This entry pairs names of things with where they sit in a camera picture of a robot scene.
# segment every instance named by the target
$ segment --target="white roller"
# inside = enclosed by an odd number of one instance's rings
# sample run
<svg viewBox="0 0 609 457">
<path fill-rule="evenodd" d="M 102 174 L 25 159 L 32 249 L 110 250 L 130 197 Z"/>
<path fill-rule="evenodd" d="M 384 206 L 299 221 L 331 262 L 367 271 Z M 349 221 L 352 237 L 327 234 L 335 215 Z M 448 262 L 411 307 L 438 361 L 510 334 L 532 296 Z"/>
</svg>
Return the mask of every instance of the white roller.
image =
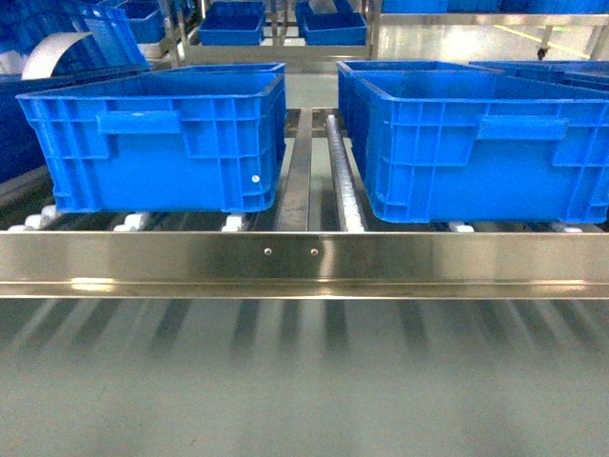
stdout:
<svg viewBox="0 0 609 457">
<path fill-rule="evenodd" d="M 448 224 L 450 231 L 455 233 L 475 233 L 476 231 L 472 226 L 468 226 L 464 222 L 451 222 Z"/>
<path fill-rule="evenodd" d="M 47 207 L 42 208 L 42 211 L 40 211 L 40 213 L 43 216 L 48 216 L 51 221 L 54 221 L 59 216 L 61 216 L 61 212 L 57 210 L 57 207 L 55 205 L 48 205 Z"/>
<path fill-rule="evenodd" d="M 10 232 L 34 231 L 34 229 L 32 227 L 28 227 L 28 226 L 12 226 L 12 227 L 9 227 L 9 229 L 7 231 L 10 231 Z"/>
<path fill-rule="evenodd" d="M 34 230 L 43 229 L 50 223 L 50 217 L 44 214 L 32 214 L 26 219 L 26 226 L 31 227 Z"/>
<path fill-rule="evenodd" d="M 124 224 L 120 225 L 120 226 L 116 226 L 114 228 L 114 231 L 137 231 L 136 228 L 130 227 L 130 226 L 126 226 Z"/>
<path fill-rule="evenodd" d="M 134 230 L 141 230 L 144 228 L 146 223 L 150 220 L 149 212 L 136 212 L 134 214 L 130 214 L 125 218 L 125 225 L 127 227 L 131 227 Z"/>
</svg>

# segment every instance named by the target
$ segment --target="plastic crate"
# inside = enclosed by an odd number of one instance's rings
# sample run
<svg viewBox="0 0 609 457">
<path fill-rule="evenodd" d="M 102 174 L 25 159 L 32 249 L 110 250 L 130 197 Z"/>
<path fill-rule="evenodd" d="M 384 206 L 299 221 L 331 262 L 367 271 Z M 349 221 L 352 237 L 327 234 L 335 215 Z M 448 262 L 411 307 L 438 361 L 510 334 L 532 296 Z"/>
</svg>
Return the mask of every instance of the plastic crate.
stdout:
<svg viewBox="0 0 609 457">
<path fill-rule="evenodd" d="M 357 12 L 311 14 L 304 18 L 304 39 L 309 46 L 364 46 L 366 26 Z"/>
<path fill-rule="evenodd" d="M 201 65 L 181 69 L 167 70 L 166 73 L 201 73 L 201 72 L 229 72 L 229 73 L 271 73 L 276 76 L 285 74 L 285 64 L 232 64 L 232 65 Z M 280 82 L 280 91 L 285 92 L 285 79 Z M 280 97 L 278 103 L 273 105 L 275 119 L 275 137 L 277 141 L 277 161 L 281 163 L 285 156 L 285 121 L 287 120 L 287 106 L 285 97 Z"/>
<path fill-rule="evenodd" d="M 168 71 L 18 98 L 63 212 L 256 212 L 275 197 L 283 80 Z"/>
<path fill-rule="evenodd" d="M 199 28 L 203 45 L 258 46 L 265 38 L 263 2 L 216 2 Z"/>
<path fill-rule="evenodd" d="M 158 3 L 128 1 L 118 8 L 125 11 L 138 43 L 158 43 L 165 37 L 163 14 Z"/>
<path fill-rule="evenodd" d="M 501 70 L 503 74 L 588 89 L 609 90 L 609 62 L 486 61 L 471 65 Z"/>
<path fill-rule="evenodd" d="M 364 147 L 359 141 L 362 135 L 362 126 L 358 125 L 359 111 L 351 108 L 355 100 L 353 88 L 353 75 L 359 71 L 392 71 L 392 70 L 473 70 L 467 65 L 452 64 L 437 61 L 380 61 L 380 60 L 354 60 L 338 62 L 339 73 L 339 112 L 344 119 L 347 132 L 353 142 L 353 154 L 360 167 L 360 173 L 365 174 L 363 159 L 365 157 Z"/>
<path fill-rule="evenodd" d="M 450 12 L 497 12 L 501 0 L 449 0 Z"/>
<path fill-rule="evenodd" d="M 383 12 L 441 13 L 448 11 L 448 0 L 383 0 Z"/>
<path fill-rule="evenodd" d="M 93 70 L 71 76 L 22 81 L 21 75 L 0 75 L 0 183 L 45 164 L 36 133 L 29 126 L 15 96 L 39 90 L 56 89 L 137 74 L 139 66 Z"/>
<path fill-rule="evenodd" d="M 609 94 L 469 71 L 355 75 L 364 178 L 388 222 L 599 223 Z"/>
<path fill-rule="evenodd" d="M 501 11 L 503 12 L 526 12 L 529 0 L 501 0 Z"/>
<path fill-rule="evenodd" d="M 349 2 L 345 0 L 334 0 L 334 6 L 337 12 L 353 12 L 353 8 Z M 308 4 L 308 0 L 297 2 L 294 5 L 294 14 L 296 15 L 296 25 L 298 26 L 298 36 L 305 37 L 305 17 L 315 14 L 313 9 Z"/>
<path fill-rule="evenodd" d="M 505 12 L 594 14 L 608 11 L 606 0 L 503 0 Z"/>
<path fill-rule="evenodd" d="M 64 54 L 55 75 L 146 64 L 122 10 L 71 0 L 13 0 L 4 3 L 0 13 L 10 17 L 11 24 L 7 27 L 15 49 L 23 55 L 29 55 L 53 33 L 92 33 Z"/>
</svg>

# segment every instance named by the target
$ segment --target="roller conveyor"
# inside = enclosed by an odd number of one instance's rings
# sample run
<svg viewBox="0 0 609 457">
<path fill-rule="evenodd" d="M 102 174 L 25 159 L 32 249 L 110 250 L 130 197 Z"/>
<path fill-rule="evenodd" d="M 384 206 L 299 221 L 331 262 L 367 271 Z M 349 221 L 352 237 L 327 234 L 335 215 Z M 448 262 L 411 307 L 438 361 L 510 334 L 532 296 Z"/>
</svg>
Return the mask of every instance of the roller conveyor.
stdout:
<svg viewBox="0 0 609 457">
<path fill-rule="evenodd" d="M 239 215 L 148 214 L 142 222 L 142 215 L 101 213 L 63 215 L 48 228 L 0 233 L 0 255 L 10 259 L 0 266 L 0 295 L 609 297 L 609 237 L 603 227 L 382 223 L 368 207 L 337 116 L 333 109 L 290 111 L 286 137 L 294 138 L 294 146 L 276 205 L 244 216 L 237 228 L 226 226 L 235 227 Z M 313 142 L 323 138 L 332 176 L 321 181 L 320 199 L 311 191 L 311 155 Z M 21 201 L 34 202 L 25 206 L 29 214 L 49 203 L 41 179 L 39 170 L 30 185 L 18 187 Z M 22 206 L 11 209 L 11 201 L 19 200 L 15 192 L 5 198 L 4 230 L 29 215 Z M 322 215 L 317 227 L 314 211 Z M 115 231 L 134 217 L 137 227 Z"/>
</svg>

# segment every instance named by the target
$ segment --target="stainless steel rail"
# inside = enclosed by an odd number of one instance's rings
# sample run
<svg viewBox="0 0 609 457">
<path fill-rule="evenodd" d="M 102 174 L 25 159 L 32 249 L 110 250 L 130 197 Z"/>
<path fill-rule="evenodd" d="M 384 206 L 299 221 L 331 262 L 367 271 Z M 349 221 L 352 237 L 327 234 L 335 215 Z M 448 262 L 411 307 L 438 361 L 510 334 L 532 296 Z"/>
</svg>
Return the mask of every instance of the stainless steel rail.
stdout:
<svg viewBox="0 0 609 457">
<path fill-rule="evenodd" d="M 334 114 L 327 116 L 327 142 L 330 150 L 332 180 L 339 213 L 339 227 L 342 231 L 361 233 L 366 230 L 362 202 L 355 189 L 355 179 L 344 147 L 343 136 Z"/>
<path fill-rule="evenodd" d="M 288 136 L 296 119 L 298 128 L 285 186 L 276 208 L 261 213 L 251 231 L 218 232 L 225 216 L 191 213 L 155 214 L 135 232 L 111 231 L 124 220 L 120 214 L 66 217 L 48 231 L 0 232 L 0 296 L 609 298 L 604 226 L 557 233 L 546 226 L 477 224 L 476 233 L 464 234 L 368 216 L 366 233 L 308 231 L 310 207 L 319 203 L 310 192 L 312 137 L 330 132 L 337 183 L 356 196 L 359 191 L 357 176 L 344 163 L 337 167 L 346 151 L 334 114 L 290 112 Z M 343 195 L 334 197 L 344 202 Z M 369 214 L 365 200 L 358 210 Z M 6 217 L 12 217 L 8 209 L 0 219 Z M 260 219 L 270 219 L 269 228 Z M 275 231 L 268 231 L 272 220 Z"/>
<path fill-rule="evenodd" d="M 604 26 L 609 14 L 380 14 L 385 26 Z"/>
</svg>

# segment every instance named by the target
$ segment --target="crate rim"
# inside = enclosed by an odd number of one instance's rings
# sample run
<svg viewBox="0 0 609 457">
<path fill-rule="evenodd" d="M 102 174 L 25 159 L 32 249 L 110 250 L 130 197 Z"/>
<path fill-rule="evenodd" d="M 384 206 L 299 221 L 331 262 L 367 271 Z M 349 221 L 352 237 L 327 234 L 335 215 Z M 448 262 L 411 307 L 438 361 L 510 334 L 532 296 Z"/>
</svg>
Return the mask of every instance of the crate rim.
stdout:
<svg viewBox="0 0 609 457">
<path fill-rule="evenodd" d="M 167 72 L 175 71 L 175 70 L 179 70 L 179 69 L 168 70 Z M 106 84 L 126 81 L 128 79 L 139 78 L 142 76 L 149 76 L 149 75 L 157 75 L 157 74 L 161 74 L 161 73 L 164 73 L 164 72 L 158 72 L 158 73 L 151 72 L 151 73 L 147 73 L 144 75 L 136 74 L 136 75 L 128 76 L 126 78 L 112 79 L 110 81 L 81 84 L 78 87 L 103 86 Z M 226 74 L 226 71 L 209 71 L 206 74 Z M 251 93 L 251 94 L 225 93 L 222 95 L 135 95 L 135 96 L 129 96 L 129 95 L 84 96 L 84 95 L 81 95 L 81 96 L 78 96 L 78 95 L 61 95 L 62 91 L 68 91 L 68 90 L 74 89 L 74 88 L 61 88 L 61 89 L 48 89 L 48 90 L 40 90 L 37 92 L 23 93 L 23 94 L 17 95 L 15 98 L 17 98 L 19 100 L 115 100 L 116 98 L 121 98 L 123 100 L 150 100 L 150 99 L 154 99 L 154 100 L 167 100 L 167 99 L 169 99 L 169 100 L 192 100 L 192 99 L 201 100 L 201 99 L 205 99 L 205 100 L 208 100 L 208 99 L 226 98 L 229 96 L 231 98 L 245 99 L 245 98 L 263 97 L 263 96 L 268 95 L 279 84 L 281 84 L 281 82 L 284 79 L 285 79 L 284 74 L 282 74 L 282 73 L 276 74 L 275 77 L 268 83 L 268 85 L 266 85 L 266 87 L 263 90 L 260 90 L 256 93 Z"/>
<path fill-rule="evenodd" d="M 451 70 L 392 70 L 392 71 L 388 71 L 388 72 L 397 72 L 397 73 L 420 73 L 420 72 L 454 72 Z M 446 98 L 446 97 L 438 97 L 438 98 L 431 98 L 431 97 L 420 97 L 420 98 L 412 98 L 412 97 L 394 97 L 393 95 L 388 94 L 386 91 L 384 91 L 383 89 L 379 88 L 378 86 L 376 86 L 374 83 L 368 81 L 364 75 L 362 75 L 361 73 L 364 73 L 365 71 L 357 71 L 357 72 L 353 72 L 353 78 L 354 81 L 357 84 L 363 84 L 364 86 L 368 87 L 370 90 L 372 90 L 375 94 L 379 95 L 383 100 L 389 101 L 389 102 L 416 102 L 416 103 L 497 103 L 497 102 L 501 102 L 501 103 L 506 103 L 506 104 L 514 104 L 514 105 L 522 105 L 522 104 L 526 104 L 526 105 L 530 105 L 531 102 L 535 102 L 538 104 L 554 104 L 554 103 L 578 103 L 578 104 L 597 104 L 597 103 L 606 103 L 609 105 L 609 96 L 607 98 L 520 98 L 520 99 L 512 99 L 512 98 Z M 509 79 L 517 79 L 519 81 L 521 80 L 526 80 L 526 78 L 519 78 L 516 76 L 506 76 L 506 75 L 500 75 L 500 74 L 493 74 L 493 73 L 489 73 L 493 76 L 496 77 L 501 77 L 501 78 L 509 78 Z M 547 84 L 547 85 L 552 85 L 552 86 L 559 86 L 559 87 L 563 87 L 563 85 L 561 84 L 554 84 L 554 83 L 547 83 L 547 82 L 542 82 L 543 84 Z M 584 89 L 584 88 L 569 88 L 569 89 L 576 89 L 576 90 L 591 90 L 594 92 L 598 92 L 598 93 L 606 93 L 603 92 L 603 90 L 597 90 L 597 89 Z"/>
<path fill-rule="evenodd" d="M 122 6 L 127 5 L 127 4 L 134 4 L 134 3 L 141 3 L 143 5 L 153 5 L 151 2 L 143 2 L 142 0 L 125 0 L 123 3 L 119 3 L 115 8 L 117 10 L 123 10 Z M 129 17 L 127 16 L 127 20 L 129 22 L 132 21 L 137 21 L 137 22 L 142 22 L 142 21 L 147 21 L 150 18 L 152 18 L 154 15 L 158 14 L 161 12 L 161 8 L 156 8 L 154 9 L 148 16 L 146 17 Z"/>
</svg>

